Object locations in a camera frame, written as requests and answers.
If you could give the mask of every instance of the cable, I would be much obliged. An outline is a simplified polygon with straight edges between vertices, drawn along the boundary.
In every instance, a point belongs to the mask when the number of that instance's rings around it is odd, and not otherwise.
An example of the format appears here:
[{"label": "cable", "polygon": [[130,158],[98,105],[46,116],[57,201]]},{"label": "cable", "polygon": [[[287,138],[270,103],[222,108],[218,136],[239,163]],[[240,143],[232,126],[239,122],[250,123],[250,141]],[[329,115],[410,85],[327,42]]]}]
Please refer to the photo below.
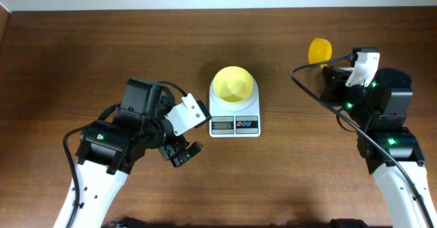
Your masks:
[{"label": "cable", "polygon": [[372,122],[373,119],[374,119],[375,117],[377,117],[378,115],[381,115],[381,113],[380,113],[379,111],[375,111],[375,112],[373,112],[372,115],[370,115],[369,119],[368,119],[367,122],[366,122],[366,126],[364,127],[364,130],[363,130],[364,132],[367,133],[367,130],[369,129],[369,126],[370,126],[371,122]]},{"label": "cable", "polygon": [[180,93],[182,93],[183,96],[187,96],[188,95],[181,87],[178,87],[176,84],[174,84],[172,82],[169,82],[169,81],[158,81],[158,83],[165,84],[165,85],[170,85],[170,86],[176,88],[178,91],[180,91]]},{"label": "cable", "polygon": [[361,134],[361,136],[363,136],[370,144],[372,144],[381,154],[385,155],[387,158],[389,158],[393,162],[393,164],[399,169],[399,171],[401,172],[401,174],[403,175],[403,177],[407,181],[411,191],[413,192],[414,196],[416,197],[417,201],[419,202],[419,206],[421,207],[421,209],[423,211],[423,214],[425,215],[425,219],[426,219],[429,227],[434,228],[434,224],[432,223],[431,216],[429,215],[429,212],[428,212],[428,210],[427,210],[427,208],[425,206],[425,202],[423,201],[423,197],[419,194],[416,186],[414,185],[414,183],[410,179],[410,176],[408,176],[408,174],[405,172],[404,168],[402,168],[402,166],[389,153],[387,153],[371,137],[369,137],[365,132],[363,132],[352,120],[348,119],[346,116],[341,114],[339,111],[335,110],[329,103],[327,103],[327,102],[321,100],[320,98],[318,98],[312,91],[310,91],[308,88],[306,88],[294,76],[295,72],[297,72],[299,70],[303,70],[305,68],[318,67],[318,66],[320,66],[322,64],[334,63],[336,61],[341,61],[341,60],[350,59],[350,58],[351,58],[351,55],[347,55],[347,56],[344,56],[344,57],[340,57],[340,58],[336,58],[336,59],[331,59],[331,60],[328,60],[328,61],[321,61],[319,63],[307,64],[307,65],[304,65],[304,66],[301,66],[301,67],[298,67],[298,68],[295,68],[294,70],[292,70],[290,72],[290,77],[295,82],[295,84],[297,84],[297,86],[299,86],[309,96],[311,96],[314,100],[319,102],[322,106],[327,108],[329,111],[333,112],[336,116],[340,117],[343,121],[348,123],[351,127],[353,127],[356,130],[357,133]]},{"label": "cable", "polygon": [[[339,110],[337,110],[339,113],[343,110],[343,107],[341,107]],[[337,118],[337,123],[340,125],[341,128],[343,128],[347,132],[355,132],[354,130],[349,130],[346,127],[343,126],[343,124],[340,121],[340,117],[338,115],[335,116]]]},{"label": "cable", "polygon": [[114,110],[115,110],[117,107],[120,107],[120,105],[121,105],[121,104],[114,104],[114,105],[111,105],[111,106],[107,107],[107,109],[105,109],[105,110],[100,114],[100,116],[98,117],[98,119],[99,119],[99,120],[106,120],[107,117],[108,117],[110,114],[112,114],[112,112],[114,112]]},{"label": "cable", "polygon": [[71,136],[72,134],[82,131],[83,129],[85,129],[88,125],[86,126],[82,126],[80,128],[76,128],[74,130],[72,130],[71,132],[67,133],[64,136],[64,150],[66,152],[67,155],[67,159],[68,159],[68,164],[70,165],[70,170],[71,170],[71,175],[73,176],[73,183],[74,183],[74,193],[76,195],[76,197],[74,198],[74,203],[73,203],[73,211],[71,213],[70,216],[70,220],[68,220],[67,223],[67,228],[70,228],[73,225],[73,221],[74,221],[74,217],[76,217],[76,213],[77,210],[79,208],[79,201],[81,198],[81,192],[79,190],[79,181],[77,180],[77,174],[76,174],[76,168],[74,168],[74,162],[73,162],[73,157],[71,157],[71,153],[70,150],[68,149],[68,137]]}]

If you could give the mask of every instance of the white scale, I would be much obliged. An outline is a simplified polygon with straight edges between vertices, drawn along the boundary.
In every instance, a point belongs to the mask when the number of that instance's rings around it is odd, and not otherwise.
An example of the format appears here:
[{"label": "white scale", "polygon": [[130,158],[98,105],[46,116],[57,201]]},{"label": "white scale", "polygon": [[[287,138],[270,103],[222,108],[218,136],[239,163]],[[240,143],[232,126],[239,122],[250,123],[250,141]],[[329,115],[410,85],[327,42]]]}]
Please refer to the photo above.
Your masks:
[{"label": "white scale", "polygon": [[210,86],[210,135],[211,137],[258,137],[261,133],[259,120],[258,84],[253,79],[251,95],[237,104],[219,98]]}]

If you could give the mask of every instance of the yellow plastic cup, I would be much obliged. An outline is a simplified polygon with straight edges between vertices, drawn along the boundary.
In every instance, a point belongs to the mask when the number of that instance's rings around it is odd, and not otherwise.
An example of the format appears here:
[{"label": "yellow plastic cup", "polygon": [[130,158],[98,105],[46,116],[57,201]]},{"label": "yellow plastic cup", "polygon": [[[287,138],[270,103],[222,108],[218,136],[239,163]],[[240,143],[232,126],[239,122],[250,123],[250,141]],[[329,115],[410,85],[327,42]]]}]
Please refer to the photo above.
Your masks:
[{"label": "yellow plastic cup", "polygon": [[253,78],[244,68],[230,66],[218,71],[212,86],[221,100],[238,103],[252,94]]},{"label": "yellow plastic cup", "polygon": [[327,61],[333,54],[333,47],[328,40],[322,38],[315,38],[308,50],[308,61],[310,64]]}]

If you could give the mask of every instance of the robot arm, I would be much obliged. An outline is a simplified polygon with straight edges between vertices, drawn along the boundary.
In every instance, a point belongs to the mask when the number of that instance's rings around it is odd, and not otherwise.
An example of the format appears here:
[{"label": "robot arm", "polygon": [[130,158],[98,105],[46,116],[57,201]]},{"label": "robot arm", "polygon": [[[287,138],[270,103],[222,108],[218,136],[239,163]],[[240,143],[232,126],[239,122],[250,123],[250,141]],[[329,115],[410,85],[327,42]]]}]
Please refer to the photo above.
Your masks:
[{"label": "robot arm", "polygon": [[[80,200],[71,227],[101,227],[109,206],[146,149],[158,148],[174,167],[200,152],[202,144],[194,142],[188,147],[183,133],[207,122],[210,114],[191,94],[184,93],[182,101],[175,105],[173,94],[160,83],[132,78],[123,102],[82,131],[75,166]],[[114,120],[106,122],[113,111]],[[67,227],[75,212],[76,188],[72,181],[54,227]]]},{"label": "robot arm", "polygon": [[357,133],[357,148],[384,195],[393,227],[429,227],[418,200],[422,198],[430,220],[437,224],[425,159],[418,141],[403,126],[412,100],[411,78],[399,70],[377,70],[378,60],[376,48],[355,48],[350,58],[352,69],[323,67],[326,86],[320,99],[331,106],[341,106],[363,132],[402,166],[418,190],[419,195],[415,195],[393,161]]}]

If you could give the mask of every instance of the brown wooden surface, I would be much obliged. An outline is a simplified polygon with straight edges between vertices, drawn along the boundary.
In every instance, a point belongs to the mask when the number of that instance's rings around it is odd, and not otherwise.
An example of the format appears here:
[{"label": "brown wooden surface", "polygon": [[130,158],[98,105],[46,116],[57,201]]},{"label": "brown wooden surface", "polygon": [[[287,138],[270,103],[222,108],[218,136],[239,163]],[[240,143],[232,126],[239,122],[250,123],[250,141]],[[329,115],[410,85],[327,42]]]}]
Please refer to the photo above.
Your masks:
[{"label": "brown wooden surface", "polygon": [[[289,72],[307,62],[319,37],[331,41],[333,57],[377,46],[380,67],[411,74],[406,125],[427,159],[435,203],[436,26],[437,8],[15,12],[0,53],[0,227],[53,225],[71,180],[62,137],[120,102],[130,77],[173,81],[208,104],[209,84],[225,66],[246,68],[258,82],[261,136],[213,139],[207,126],[191,130],[186,138],[205,147],[179,169],[146,152],[105,221],[388,225],[356,135]],[[319,91],[319,72],[299,77]],[[79,136],[70,144],[75,152]]]}]

